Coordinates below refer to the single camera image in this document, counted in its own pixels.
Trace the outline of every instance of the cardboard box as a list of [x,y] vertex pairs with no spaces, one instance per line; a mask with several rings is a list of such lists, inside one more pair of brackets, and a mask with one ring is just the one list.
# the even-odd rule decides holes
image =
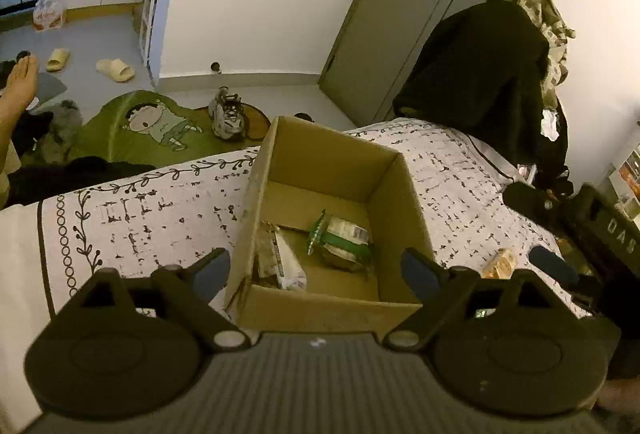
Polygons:
[[[308,230],[324,209],[370,231],[368,276],[329,266],[319,251],[306,254]],[[260,221],[287,228],[286,240],[306,273],[306,291],[256,284]],[[250,329],[374,331],[381,337],[420,306],[400,273],[406,247],[433,257],[402,154],[298,118],[279,117],[251,172],[225,305],[237,306],[238,324]]]

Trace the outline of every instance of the white bedsheet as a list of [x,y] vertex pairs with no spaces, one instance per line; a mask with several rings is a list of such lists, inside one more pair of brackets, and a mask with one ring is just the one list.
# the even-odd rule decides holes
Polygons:
[[[350,133],[404,153],[439,263],[480,270],[498,248],[510,247],[518,267],[536,271],[579,313],[569,295],[527,261],[537,244],[559,253],[553,236],[503,205],[498,176],[465,137],[413,119]],[[0,411],[12,425],[22,428],[39,413],[25,387],[22,361],[47,322],[45,295],[50,311],[57,312],[100,267],[115,267],[127,277],[147,276],[159,265],[190,265],[214,247],[232,250],[257,150],[182,163],[44,201],[47,292],[35,205],[0,212],[2,247],[10,249],[2,255]],[[5,228],[15,215],[22,224]]]

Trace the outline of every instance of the foot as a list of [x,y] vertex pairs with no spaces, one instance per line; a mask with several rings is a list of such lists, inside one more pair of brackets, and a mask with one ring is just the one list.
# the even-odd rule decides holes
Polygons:
[[14,102],[20,110],[25,110],[38,91],[38,59],[33,55],[25,56],[15,64],[6,80],[2,97]]

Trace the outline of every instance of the dark clothes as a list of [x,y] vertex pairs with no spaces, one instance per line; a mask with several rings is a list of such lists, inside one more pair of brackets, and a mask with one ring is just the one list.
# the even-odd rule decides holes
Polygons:
[[548,42],[519,6],[478,4],[436,26],[394,111],[471,134],[513,165],[535,163],[555,177],[566,135],[556,142],[540,135],[547,55]]
[[33,150],[36,141],[49,132],[49,124],[52,119],[52,112],[43,112],[37,115],[23,112],[20,115],[14,132],[11,134],[11,141],[14,143],[15,151],[19,157],[28,150]]
[[8,175],[10,188],[6,205],[30,205],[54,195],[155,169],[152,165],[109,163],[96,156],[78,158],[67,165],[22,167]]
[[574,184],[569,181],[569,168],[564,165],[569,139],[566,118],[560,100],[558,100],[556,113],[558,114],[556,130],[560,135],[556,141],[551,141],[544,136],[538,138],[537,155],[544,158],[545,163],[544,168],[540,166],[534,176],[533,186],[537,189],[551,190],[558,197],[572,195]]

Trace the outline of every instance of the food wrapper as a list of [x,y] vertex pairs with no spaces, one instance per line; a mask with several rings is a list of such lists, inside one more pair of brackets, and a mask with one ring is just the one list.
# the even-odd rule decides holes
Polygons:
[[483,279],[508,279],[516,269],[517,260],[511,248],[500,248],[498,253],[482,268]]
[[322,248],[322,259],[332,266],[347,271],[359,271],[369,264],[369,232],[335,215],[322,215],[309,233],[307,253],[316,246]]
[[259,283],[286,290],[306,289],[306,274],[279,226],[262,221],[256,240]]

